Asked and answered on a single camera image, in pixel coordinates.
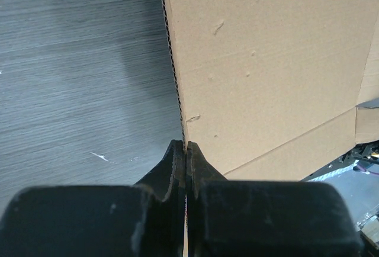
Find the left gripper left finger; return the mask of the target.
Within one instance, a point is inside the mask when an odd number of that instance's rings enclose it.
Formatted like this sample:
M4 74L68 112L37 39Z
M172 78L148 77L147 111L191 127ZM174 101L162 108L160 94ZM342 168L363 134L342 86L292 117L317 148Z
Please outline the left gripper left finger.
M170 142L133 185L24 188L1 217L2 256L182 256L185 155Z

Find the brown cardboard box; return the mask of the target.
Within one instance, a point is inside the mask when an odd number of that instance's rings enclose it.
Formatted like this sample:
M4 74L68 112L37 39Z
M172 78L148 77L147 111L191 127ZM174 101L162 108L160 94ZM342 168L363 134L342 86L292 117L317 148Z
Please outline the brown cardboard box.
M378 0L162 0L185 152L303 181L378 140Z

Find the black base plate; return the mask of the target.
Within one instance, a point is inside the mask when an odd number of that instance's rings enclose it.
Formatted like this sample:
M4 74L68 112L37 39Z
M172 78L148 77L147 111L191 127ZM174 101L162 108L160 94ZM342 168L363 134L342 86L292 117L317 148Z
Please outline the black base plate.
M356 145L344 155L305 177L303 181L325 181L347 171L370 173L369 168L374 165L378 165L378 140Z

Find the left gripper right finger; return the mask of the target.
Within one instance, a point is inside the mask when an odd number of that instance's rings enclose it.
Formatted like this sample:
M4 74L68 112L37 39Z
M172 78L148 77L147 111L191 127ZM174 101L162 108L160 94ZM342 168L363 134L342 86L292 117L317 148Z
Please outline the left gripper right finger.
M358 256L348 208L322 182L234 181L187 146L189 256Z

